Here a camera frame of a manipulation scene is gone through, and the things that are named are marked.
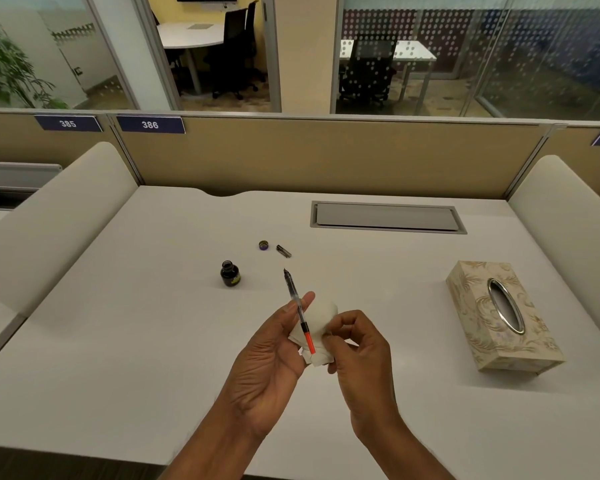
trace tissue box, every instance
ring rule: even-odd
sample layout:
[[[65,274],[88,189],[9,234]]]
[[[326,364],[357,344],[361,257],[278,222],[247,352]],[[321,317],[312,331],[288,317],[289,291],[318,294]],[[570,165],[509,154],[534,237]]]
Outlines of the tissue box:
[[[564,362],[510,264],[458,261],[447,286],[479,371],[541,374]]]

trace office chair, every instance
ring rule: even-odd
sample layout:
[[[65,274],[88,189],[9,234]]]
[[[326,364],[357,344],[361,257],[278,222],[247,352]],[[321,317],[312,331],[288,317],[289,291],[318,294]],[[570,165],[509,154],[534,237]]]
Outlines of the office chair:
[[[160,26],[160,22],[158,21],[158,17],[156,17],[155,13],[152,11],[153,21],[155,22],[155,26]],[[164,53],[167,55],[167,62],[169,67],[173,64],[174,67],[182,67],[182,62],[180,62],[180,56],[184,54],[183,48],[165,48]]]
[[[245,30],[247,32],[247,58],[251,59],[251,67],[249,68],[249,72],[260,79],[261,82],[266,82],[267,78],[264,76],[262,71],[256,68],[256,64],[254,62],[254,58],[258,53],[258,48],[256,46],[256,31],[254,28],[257,3],[258,1],[254,0],[249,3],[249,7],[247,8],[247,24],[245,26]]]
[[[384,106],[389,99],[398,40],[389,35],[356,35],[351,58],[340,74],[340,99]]]
[[[209,49],[205,62],[211,67],[213,77],[213,98],[220,94],[232,92],[238,100],[244,99],[240,90],[251,86],[254,91],[258,88],[248,83],[244,61],[247,55],[246,21],[247,8],[228,11],[224,14],[224,39],[222,45]]]

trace left hand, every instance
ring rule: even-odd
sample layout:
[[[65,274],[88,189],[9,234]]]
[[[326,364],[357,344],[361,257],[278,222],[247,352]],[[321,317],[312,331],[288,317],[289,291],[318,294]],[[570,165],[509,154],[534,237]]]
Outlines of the left hand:
[[[314,298],[313,292],[304,295],[303,310]],[[270,316],[238,354],[224,383],[221,396],[260,439],[282,416],[306,367],[299,347],[288,339],[298,319],[293,301]]]

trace hand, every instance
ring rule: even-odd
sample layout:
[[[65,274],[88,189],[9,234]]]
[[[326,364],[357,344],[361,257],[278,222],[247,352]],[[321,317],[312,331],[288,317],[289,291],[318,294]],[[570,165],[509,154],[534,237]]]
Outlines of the hand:
[[[338,373],[356,436],[364,443],[378,427],[404,425],[395,402],[389,343],[371,320],[359,310],[344,312],[334,316],[326,330],[322,343],[335,357],[328,371]]]
[[[314,298],[313,292],[304,295],[303,310]],[[306,367],[299,347],[288,339],[297,321],[293,301],[270,316],[238,354],[224,383],[221,396],[259,439],[280,419]]]

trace right hand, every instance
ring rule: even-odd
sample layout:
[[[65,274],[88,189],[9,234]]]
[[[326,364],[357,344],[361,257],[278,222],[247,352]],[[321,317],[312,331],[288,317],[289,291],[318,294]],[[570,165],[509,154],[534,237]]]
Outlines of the right hand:
[[[344,312],[334,316],[326,331],[322,343],[335,357],[328,371],[338,373],[356,436],[364,443],[378,428],[403,426],[395,402],[389,343],[371,320],[359,310]]]

